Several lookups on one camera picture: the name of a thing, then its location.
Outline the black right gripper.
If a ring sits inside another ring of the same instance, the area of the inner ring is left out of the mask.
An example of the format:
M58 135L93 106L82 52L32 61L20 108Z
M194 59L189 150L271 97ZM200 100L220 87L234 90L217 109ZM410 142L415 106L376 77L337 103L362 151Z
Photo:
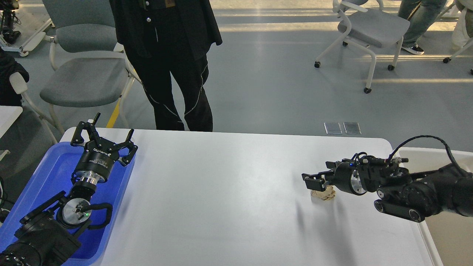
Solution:
M316 174L302 173L301 176L305 180L306 188L310 190L325 192L329 186L334 185L341 191L353 195L367 193L367 190L362 187L361 178L354 162L336 161L336 167L333 170L321 171Z

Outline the robot base far left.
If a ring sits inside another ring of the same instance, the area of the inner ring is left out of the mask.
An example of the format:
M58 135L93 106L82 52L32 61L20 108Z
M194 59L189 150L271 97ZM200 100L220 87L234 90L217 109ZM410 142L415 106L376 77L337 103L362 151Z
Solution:
M1 1L1 48L28 56L54 26L41 0Z

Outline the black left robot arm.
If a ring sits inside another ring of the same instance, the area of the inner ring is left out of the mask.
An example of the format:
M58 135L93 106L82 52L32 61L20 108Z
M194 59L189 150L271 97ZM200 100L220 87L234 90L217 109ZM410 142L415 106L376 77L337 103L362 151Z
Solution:
M134 166L134 130L122 143L79 122L47 151L1 228L2 266L89 266L104 251Z

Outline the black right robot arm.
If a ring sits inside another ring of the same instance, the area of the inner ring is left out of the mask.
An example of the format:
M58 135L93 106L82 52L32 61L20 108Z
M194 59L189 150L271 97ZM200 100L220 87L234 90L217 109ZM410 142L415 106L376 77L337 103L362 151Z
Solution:
M379 212L417 223L441 212L471 217L472 173L458 165L443 139L440 142L450 163L437 170L411 173L400 166L408 158L396 157L394 151L388 158L360 152L351 158L327 161L327 171L301 176L312 191L325 192L332 185L357 196L375 192L379 199L374 207Z

